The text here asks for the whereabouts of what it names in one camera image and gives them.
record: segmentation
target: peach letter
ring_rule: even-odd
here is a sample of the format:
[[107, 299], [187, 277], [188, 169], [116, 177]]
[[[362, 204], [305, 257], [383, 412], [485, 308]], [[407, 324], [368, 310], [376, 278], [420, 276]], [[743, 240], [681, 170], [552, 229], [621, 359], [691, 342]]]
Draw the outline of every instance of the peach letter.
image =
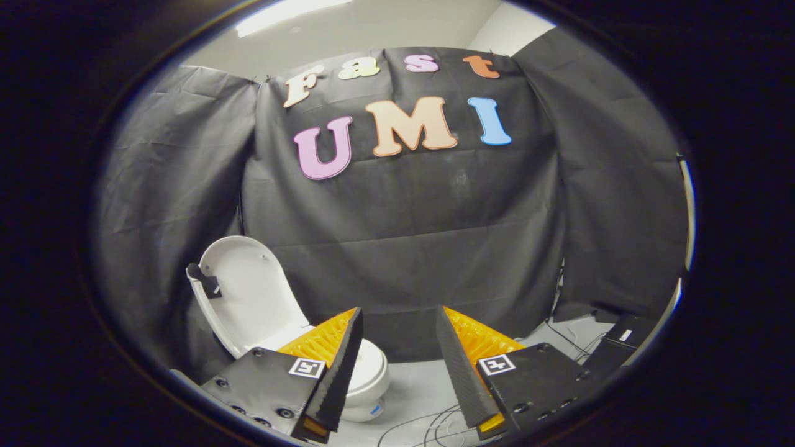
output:
[[400, 143], [395, 142], [393, 132], [411, 150], [417, 148], [423, 129], [425, 140], [422, 145], [428, 149], [446, 149], [457, 145], [458, 141], [450, 135], [444, 120], [442, 104], [444, 99], [438, 96], [419, 98], [410, 117], [392, 101], [367, 104], [364, 110], [373, 114], [378, 134], [378, 145], [373, 148], [373, 154], [389, 157], [400, 153], [402, 148]]

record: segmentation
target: toilet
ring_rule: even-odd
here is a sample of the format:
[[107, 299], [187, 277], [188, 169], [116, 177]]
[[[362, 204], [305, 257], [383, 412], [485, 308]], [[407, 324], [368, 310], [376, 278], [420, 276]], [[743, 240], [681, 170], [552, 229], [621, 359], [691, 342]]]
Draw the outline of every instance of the toilet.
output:
[[[234, 358], [255, 347], [276, 351], [314, 328], [301, 312], [276, 256], [257, 240], [219, 239], [204, 252], [199, 268], [205, 276], [215, 277], [222, 297], [209, 299], [201, 282], [189, 275], [193, 293], [213, 332]], [[389, 384], [386, 356], [362, 339], [341, 418], [365, 422], [379, 416]]]

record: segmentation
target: black cloth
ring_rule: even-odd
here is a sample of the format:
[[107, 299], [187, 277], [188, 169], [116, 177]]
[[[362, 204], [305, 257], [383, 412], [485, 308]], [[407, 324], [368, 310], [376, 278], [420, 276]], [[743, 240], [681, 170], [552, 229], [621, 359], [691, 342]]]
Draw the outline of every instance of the black cloth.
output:
[[219, 70], [177, 68], [142, 92], [95, 190], [92, 251], [107, 307], [155, 360], [193, 375], [231, 358], [196, 309], [185, 269], [239, 232], [257, 90]]
[[[432, 56], [439, 70], [407, 70], [403, 60], [412, 54]], [[476, 74], [462, 61], [472, 55], [492, 60], [500, 77]], [[338, 77], [345, 61], [363, 56], [374, 57], [380, 73]], [[326, 70], [309, 97], [285, 109], [285, 81], [316, 64]], [[410, 114], [423, 96], [444, 98], [458, 145], [403, 145], [398, 155], [375, 156], [375, 121], [365, 106], [391, 100]], [[481, 142], [472, 97], [497, 102], [509, 145]], [[351, 164], [336, 177], [307, 178], [293, 137], [319, 127], [320, 160], [331, 160], [326, 125], [348, 115]], [[439, 304], [514, 337], [549, 313], [564, 231], [558, 157], [541, 103], [509, 57], [403, 48], [321, 60], [262, 85], [255, 134], [242, 187], [246, 235], [277, 256], [311, 323], [361, 306], [365, 338], [390, 361], [417, 361], [440, 358]]]
[[[405, 68], [429, 54], [440, 69]], [[499, 79], [466, 56], [492, 60]], [[341, 80], [372, 56], [381, 72]], [[326, 70], [285, 109], [285, 81]], [[202, 382], [231, 362], [185, 276], [214, 240], [245, 234], [279, 259], [309, 321], [361, 306], [365, 338], [391, 362], [438, 359], [434, 312], [448, 305], [508, 336], [551, 311], [654, 317], [684, 261], [677, 145], [651, 102], [592, 49], [553, 30], [515, 58], [462, 49], [379, 49], [333, 57], [262, 85], [208, 68], [169, 73], [130, 112], [98, 184], [95, 271], [118, 321], [166, 367]], [[458, 145], [376, 157], [368, 103], [411, 113], [444, 98]], [[489, 146], [472, 97], [494, 99], [513, 141]], [[350, 165], [307, 178], [294, 136], [351, 116]]]
[[513, 58], [549, 114], [560, 155], [566, 261], [556, 320], [594, 309], [659, 317], [684, 268], [681, 142], [637, 84], [563, 29]]

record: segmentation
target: screw hole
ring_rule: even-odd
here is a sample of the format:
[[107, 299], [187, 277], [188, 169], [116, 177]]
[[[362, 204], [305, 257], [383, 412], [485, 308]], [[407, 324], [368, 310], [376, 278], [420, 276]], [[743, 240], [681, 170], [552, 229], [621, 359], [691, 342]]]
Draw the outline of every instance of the screw hole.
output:
[[260, 424], [263, 424], [264, 426], [268, 426], [268, 427], [272, 426], [272, 425], [270, 425], [270, 422], [266, 421], [263, 418], [254, 418], [254, 420], [259, 422]]
[[287, 409], [287, 408], [280, 408], [280, 409], [276, 410], [276, 414], [278, 414], [279, 417], [284, 418], [284, 419], [292, 419], [293, 416], [295, 416], [293, 411], [290, 410], [290, 409]]

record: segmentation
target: black cable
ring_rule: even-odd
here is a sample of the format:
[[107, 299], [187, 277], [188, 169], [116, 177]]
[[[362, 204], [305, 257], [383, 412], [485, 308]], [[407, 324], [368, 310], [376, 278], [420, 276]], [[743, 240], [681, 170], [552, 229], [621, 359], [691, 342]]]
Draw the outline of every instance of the black cable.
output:
[[[469, 432], [471, 432], [472, 430], [476, 430], [476, 429], [468, 429], [468, 430], [464, 430], [464, 431], [459, 431], [458, 433], [450, 433], [450, 434], [445, 434], [444, 436], [442, 436], [442, 437], [439, 437], [439, 439], [445, 439], [446, 437], [455, 436], [455, 435], [457, 435], [457, 434], [469, 433]], [[424, 443], [422, 443], [422, 442], [421, 442], [420, 444], [415, 444], [415, 445], [412, 445], [411, 447], [423, 447], [423, 444], [424, 444]]]
[[[447, 408], [447, 409], [446, 409], [444, 412], [446, 413], [446, 412], [448, 412], [448, 411], [452, 410], [453, 408], [456, 408], [457, 406], [458, 406], [458, 407], [461, 407], [461, 405], [460, 405], [460, 404], [459, 404], [459, 405], [454, 405], [454, 406], [451, 406], [450, 408]], [[449, 418], [449, 417], [450, 417], [450, 416], [452, 416], [452, 415], [453, 415], [453, 414], [454, 414], [456, 411], [459, 411], [459, 410], [460, 410], [460, 409], [455, 409], [455, 410], [453, 410], [453, 411], [450, 411], [450, 413], [449, 413], [447, 416], [445, 416], [445, 417], [444, 417], [444, 419], [442, 420], [442, 422], [446, 421], [446, 420], [447, 420], [447, 418]], [[444, 414], [444, 413], [439, 413], [439, 414], [438, 414], [438, 415], [437, 415], [437, 416], [436, 416], [436, 417], [435, 417], [435, 418], [434, 418], [434, 419], [431, 421], [430, 425], [428, 425], [428, 429], [425, 431], [425, 436], [422, 438], [422, 445], [423, 445], [423, 446], [426, 446], [426, 445], [428, 445], [428, 435], [431, 433], [431, 428], [433, 427], [433, 424], [436, 424], [436, 421], [438, 421], [438, 420], [439, 420], [439, 418], [441, 418], [441, 417], [442, 417], [442, 414]]]
[[425, 416], [420, 416], [419, 418], [414, 418], [414, 419], [412, 419], [412, 420], [410, 420], [410, 421], [401, 422], [400, 424], [397, 424], [396, 426], [393, 426], [393, 427], [391, 427], [390, 429], [388, 429], [387, 431], [385, 431], [385, 432], [384, 432], [384, 433], [381, 435], [381, 437], [378, 439], [378, 444], [376, 445], [376, 447], [381, 447], [381, 443], [382, 443], [382, 442], [384, 442], [384, 437], [386, 436], [386, 434], [387, 434], [387, 433], [389, 433], [389, 432], [390, 432], [390, 431], [392, 431], [392, 430], [395, 430], [395, 429], [396, 429], [396, 428], [398, 428], [399, 426], [404, 426], [404, 425], [406, 425], [406, 424], [410, 424], [410, 423], [412, 423], [412, 422], [414, 422], [414, 421], [419, 421], [420, 419], [430, 418], [431, 416], [436, 416], [436, 417], [438, 418], [440, 414], [449, 413], [449, 412], [450, 412], [450, 410], [452, 410], [453, 408], [456, 408], [457, 406], [458, 406], [458, 405], [456, 404], [456, 405], [454, 405], [454, 406], [451, 406], [450, 408], [446, 409], [445, 411], [442, 411], [441, 413], [431, 413], [431, 414], [426, 414]]
[[577, 346], [576, 344], [574, 344], [574, 342], [573, 342], [573, 341], [569, 340], [568, 338], [566, 338], [566, 336], [565, 336], [565, 335], [561, 334], [561, 333], [560, 333], [560, 332], [558, 332], [558, 331], [557, 331], [555, 328], [553, 328], [553, 327], [552, 327], [552, 326], [549, 324], [549, 318], [547, 318], [546, 320], [544, 320], [544, 322], [547, 324], [547, 326], [549, 326], [549, 328], [550, 328], [550, 329], [552, 329], [553, 331], [555, 331], [555, 333], [556, 333], [557, 335], [559, 335], [559, 336], [562, 336], [562, 337], [564, 338], [564, 340], [566, 340], [567, 342], [571, 343], [573, 347], [575, 347], [575, 348], [579, 349], [579, 350], [580, 350], [580, 352], [582, 352], [583, 354], [587, 354], [587, 353], [586, 353], [586, 352], [585, 352], [585, 351], [584, 351], [584, 350], [583, 350], [581, 347], [579, 347], [579, 346]]
[[594, 346], [594, 344], [595, 344], [597, 341], [599, 341], [599, 340], [602, 340], [602, 339], [603, 339], [603, 338], [604, 338], [606, 335], [607, 335], [607, 332], [602, 332], [602, 333], [600, 333], [598, 336], [596, 336], [596, 338], [595, 338], [595, 339], [591, 340], [591, 343], [589, 343], [588, 345], [586, 345], [586, 346], [585, 346], [585, 352], [586, 352], [586, 354], [580, 354], [580, 355], [578, 355], [578, 356], [577, 356], [577, 357], [574, 359], [574, 361], [575, 361], [575, 362], [577, 362], [577, 361], [580, 361], [580, 359], [584, 359], [585, 357], [588, 357], [588, 356], [590, 356], [590, 355], [591, 355], [591, 352], [589, 352], [589, 351], [588, 351], [588, 349], [591, 349], [591, 347], [592, 347], [592, 346]]
[[436, 443], [437, 443], [438, 445], [441, 445], [441, 447], [447, 447], [447, 446], [446, 446], [446, 445], [444, 445], [444, 444], [442, 444], [441, 442], [439, 442], [439, 428], [440, 428], [440, 426], [441, 426], [442, 424], [444, 424], [444, 421], [447, 421], [447, 420], [450, 418], [450, 416], [452, 416], [452, 415], [453, 415], [453, 414], [455, 414], [455, 413], [456, 413], [456, 412], [454, 411], [454, 412], [452, 412], [452, 413], [448, 414], [447, 416], [445, 416], [445, 417], [444, 417], [444, 419], [442, 419], [441, 421], [439, 421], [439, 425], [437, 425], [437, 426], [436, 426], [436, 428], [435, 428], [435, 429], [433, 429], [433, 440], [434, 440], [434, 441], [436, 441]]

